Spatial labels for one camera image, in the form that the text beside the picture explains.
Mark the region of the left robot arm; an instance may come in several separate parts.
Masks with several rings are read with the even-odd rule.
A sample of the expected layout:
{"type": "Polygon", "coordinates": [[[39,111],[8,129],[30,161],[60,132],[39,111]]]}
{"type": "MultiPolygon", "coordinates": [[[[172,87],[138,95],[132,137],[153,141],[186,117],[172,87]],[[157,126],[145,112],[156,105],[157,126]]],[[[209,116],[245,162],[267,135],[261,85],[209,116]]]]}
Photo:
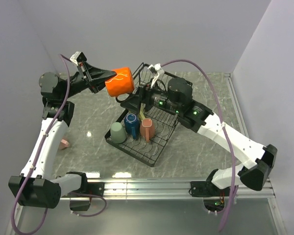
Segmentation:
{"type": "Polygon", "coordinates": [[[77,68],[78,72],[69,79],[62,79],[53,72],[46,72],[39,78],[44,105],[41,131],[20,175],[12,176],[8,182],[21,206],[53,209],[62,196],[73,192],[83,197],[89,191],[87,176],[82,172],[68,172],[51,179],[58,147],[73,118],[74,103],[67,99],[86,89],[98,93],[116,72],[93,67],[87,62],[79,63],[77,68]]]}

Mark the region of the pink floral mug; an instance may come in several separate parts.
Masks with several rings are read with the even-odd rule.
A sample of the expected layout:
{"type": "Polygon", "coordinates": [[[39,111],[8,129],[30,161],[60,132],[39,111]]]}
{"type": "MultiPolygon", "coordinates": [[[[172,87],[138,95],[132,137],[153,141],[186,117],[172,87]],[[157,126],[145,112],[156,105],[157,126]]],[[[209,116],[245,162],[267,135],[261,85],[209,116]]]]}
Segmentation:
{"type": "Polygon", "coordinates": [[[147,143],[150,142],[155,135],[155,125],[152,119],[145,118],[142,120],[140,125],[140,134],[147,143]]]}

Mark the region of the yellow mug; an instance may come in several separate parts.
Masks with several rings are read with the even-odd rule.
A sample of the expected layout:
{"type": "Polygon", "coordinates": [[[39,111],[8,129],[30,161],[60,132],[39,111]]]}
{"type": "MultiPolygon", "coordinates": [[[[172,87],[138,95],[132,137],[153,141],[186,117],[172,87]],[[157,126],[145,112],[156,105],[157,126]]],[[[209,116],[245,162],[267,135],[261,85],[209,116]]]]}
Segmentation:
{"type": "Polygon", "coordinates": [[[139,119],[140,121],[142,121],[143,119],[145,119],[145,114],[144,114],[144,110],[145,110],[145,104],[141,104],[140,106],[140,111],[139,111],[139,119]]]}

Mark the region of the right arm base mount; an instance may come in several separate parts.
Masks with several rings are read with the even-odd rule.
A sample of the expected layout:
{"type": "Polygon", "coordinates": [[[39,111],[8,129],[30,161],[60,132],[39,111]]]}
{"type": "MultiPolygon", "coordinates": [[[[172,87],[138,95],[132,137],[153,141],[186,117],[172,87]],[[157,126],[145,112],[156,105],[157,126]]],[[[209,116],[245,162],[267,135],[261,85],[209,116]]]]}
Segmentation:
{"type": "Polygon", "coordinates": [[[212,183],[213,176],[218,171],[214,169],[205,181],[191,181],[190,194],[192,197],[229,196],[229,187],[219,189],[212,183]]]}

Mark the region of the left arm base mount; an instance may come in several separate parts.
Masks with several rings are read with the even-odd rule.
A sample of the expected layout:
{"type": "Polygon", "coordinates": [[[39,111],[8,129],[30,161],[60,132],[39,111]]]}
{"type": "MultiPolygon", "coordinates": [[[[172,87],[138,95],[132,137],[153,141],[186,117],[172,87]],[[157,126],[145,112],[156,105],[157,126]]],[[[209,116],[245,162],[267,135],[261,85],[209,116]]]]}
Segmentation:
{"type": "Polygon", "coordinates": [[[91,195],[103,196],[105,188],[104,182],[84,182],[81,187],[69,193],[69,195],[90,197],[91,195]]]}

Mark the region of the blue faceted mug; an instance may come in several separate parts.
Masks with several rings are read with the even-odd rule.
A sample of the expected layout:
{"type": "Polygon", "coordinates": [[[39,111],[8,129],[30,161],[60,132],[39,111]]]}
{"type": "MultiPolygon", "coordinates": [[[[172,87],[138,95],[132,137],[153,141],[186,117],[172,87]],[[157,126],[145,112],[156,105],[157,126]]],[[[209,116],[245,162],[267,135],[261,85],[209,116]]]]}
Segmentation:
{"type": "Polygon", "coordinates": [[[124,118],[124,126],[126,132],[137,140],[139,137],[140,121],[137,115],[129,113],[124,118]]]}

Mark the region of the mint green cup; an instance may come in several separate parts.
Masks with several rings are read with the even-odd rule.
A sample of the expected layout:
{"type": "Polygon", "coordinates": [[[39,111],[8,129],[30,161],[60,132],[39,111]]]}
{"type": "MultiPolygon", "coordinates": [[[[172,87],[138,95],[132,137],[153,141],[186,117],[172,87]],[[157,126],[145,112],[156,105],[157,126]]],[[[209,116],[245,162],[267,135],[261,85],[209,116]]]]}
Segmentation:
{"type": "Polygon", "coordinates": [[[120,122],[114,122],[110,128],[111,140],[114,143],[126,141],[126,131],[120,122]]]}

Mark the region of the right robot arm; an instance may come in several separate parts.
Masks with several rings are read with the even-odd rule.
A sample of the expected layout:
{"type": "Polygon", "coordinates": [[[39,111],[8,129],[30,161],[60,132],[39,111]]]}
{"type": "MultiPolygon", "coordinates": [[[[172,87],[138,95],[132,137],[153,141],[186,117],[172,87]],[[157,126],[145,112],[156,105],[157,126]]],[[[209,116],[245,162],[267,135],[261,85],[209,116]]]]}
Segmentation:
{"type": "Polygon", "coordinates": [[[181,125],[203,135],[234,155],[241,163],[227,169],[217,169],[207,178],[206,190],[218,195],[230,186],[245,185],[261,191],[275,163],[277,148],[272,144],[264,146],[238,132],[205,105],[193,99],[192,83],[181,77],[168,82],[162,90],[151,83],[140,85],[137,91],[121,101],[121,106],[133,113],[158,108],[176,115],[181,125]]]}

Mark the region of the orange mug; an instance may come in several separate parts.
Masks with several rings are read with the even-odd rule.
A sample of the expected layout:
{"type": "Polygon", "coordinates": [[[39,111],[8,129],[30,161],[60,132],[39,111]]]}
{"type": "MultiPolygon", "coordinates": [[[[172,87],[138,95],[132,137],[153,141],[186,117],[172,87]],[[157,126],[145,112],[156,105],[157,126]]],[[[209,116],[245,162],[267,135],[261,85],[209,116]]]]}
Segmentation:
{"type": "Polygon", "coordinates": [[[129,67],[114,69],[116,75],[107,81],[105,86],[111,97],[118,97],[123,94],[130,94],[134,91],[134,79],[129,67]]]}

